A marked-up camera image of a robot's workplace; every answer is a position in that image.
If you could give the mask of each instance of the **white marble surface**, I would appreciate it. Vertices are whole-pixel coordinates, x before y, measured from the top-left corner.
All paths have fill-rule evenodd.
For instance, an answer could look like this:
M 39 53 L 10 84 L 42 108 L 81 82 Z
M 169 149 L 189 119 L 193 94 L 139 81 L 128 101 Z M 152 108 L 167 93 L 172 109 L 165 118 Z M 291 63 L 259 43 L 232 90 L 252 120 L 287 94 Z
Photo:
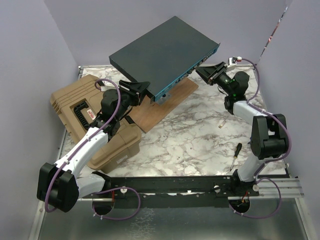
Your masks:
M 245 71 L 250 75 L 246 95 L 252 96 L 257 89 L 253 70 L 250 67 L 238 67 L 228 74 L 233 77 L 237 71 Z M 99 78 L 111 77 L 116 83 L 126 80 L 112 66 L 85 68 L 83 75 L 88 74 Z M 207 85 L 195 72 L 189 78 L 199 88 L 148 133 L 142 133 L 140 152 L 110 172 L 109 176 L 230 175 L 245 162 L 250 152 L 247 143 L 250 140 L 251 126 L 225 110 L 225 95 L 217 90 L 216 85 Z M 264 106 L 260 95 L 252 103 Z M 226 120 L 226 124 L 218 128 L 223 120 Z M 242 143 L 242 150 L 230 172 L 238 143 Z M 66 154 L 74 145 L 67 134 L 62 154 Z M 81 175 L 90 172 L 92 170 L 86 167 Z M 282 161 L 270 163 L 261 172 L 284 173 Z

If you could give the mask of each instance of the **small white object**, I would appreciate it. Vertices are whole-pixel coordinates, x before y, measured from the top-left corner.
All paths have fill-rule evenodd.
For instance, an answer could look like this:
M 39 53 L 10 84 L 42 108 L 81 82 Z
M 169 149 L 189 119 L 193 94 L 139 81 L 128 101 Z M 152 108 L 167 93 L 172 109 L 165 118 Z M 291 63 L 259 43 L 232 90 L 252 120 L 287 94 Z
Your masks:
M 223 122 L 219 125 L 219 128 L 222 128 L 226 124 L 226 120 L 223 120 Z
M 252 186 L 253 191 L 258 192 L 259 191 L 259 186 L 257 184 Z
M 128 191 L 128 189 L 126 189 L 126 188 L 121 188 L 120 189 L 120 192 L 123 193 L 123 194 L 125 194 L 127 191 Z
M 88 109 L 86 112 L 89 114 L 89 116 L 90 116 L 90 118 L 91 118 L 92 120 L 94 120 L 94 119 L 97 117 L 97 116 L 95 115 L 94 111 L 92 111 L 91 109 Z

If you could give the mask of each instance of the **lavender wall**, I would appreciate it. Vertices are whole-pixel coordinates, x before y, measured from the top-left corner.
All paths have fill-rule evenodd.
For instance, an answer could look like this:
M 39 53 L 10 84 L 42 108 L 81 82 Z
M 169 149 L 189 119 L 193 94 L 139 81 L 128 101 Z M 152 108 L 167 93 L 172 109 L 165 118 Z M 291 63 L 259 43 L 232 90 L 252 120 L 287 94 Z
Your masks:
M 287 1 L 44 0 L 79 65 L 109 64 L 109 55 L 173 16 L 221 42 L 207 63 L 257 62 Z
M 320 226 L 319 13 L 318 0 L 294 0 L 258 64 L 268 110 L 286 116 L 289 169 L 301 180 L 315 226 Z
M 0 233 L 28 239 L 39 169 L 57 156 L 63 125 L 49 99 L 77 64 L 42 0 L 0 3 Z

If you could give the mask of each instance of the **screwdriver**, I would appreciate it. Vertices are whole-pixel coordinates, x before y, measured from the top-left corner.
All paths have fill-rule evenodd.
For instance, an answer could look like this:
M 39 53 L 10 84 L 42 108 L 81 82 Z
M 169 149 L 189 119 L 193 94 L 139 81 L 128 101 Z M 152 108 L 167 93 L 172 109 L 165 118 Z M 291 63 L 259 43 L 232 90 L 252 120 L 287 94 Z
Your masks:
M 238 145 L 235 148 L 232 165 L 230 167 L 230 172 L 231 172 L 232 168 L 234 167 L 235 161 L 236 161 L 236 159 L 237 159 L 237 157 L 238 157 L 238 155 L 240 153 L 241 148 L 242 148 L 242 144 L 239 142 Z

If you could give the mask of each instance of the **bolt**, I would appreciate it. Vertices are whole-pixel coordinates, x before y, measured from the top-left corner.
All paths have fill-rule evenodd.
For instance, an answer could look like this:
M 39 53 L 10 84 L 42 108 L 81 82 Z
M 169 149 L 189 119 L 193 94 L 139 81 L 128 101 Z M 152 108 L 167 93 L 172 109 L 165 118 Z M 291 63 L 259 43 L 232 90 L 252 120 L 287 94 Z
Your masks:
M 213 190 L 216 192 L 216 193 L 220 193 L 220 186 L 219 185 L 215 185 L 214 187 L 213 187 Z
M 120 189 L 120 192 L 121 192 L 122 194 L 125 194 L 127 191 L 128 191 L 128 190 L 127 190 L 126 188 L 121 188 L 121 189 Z

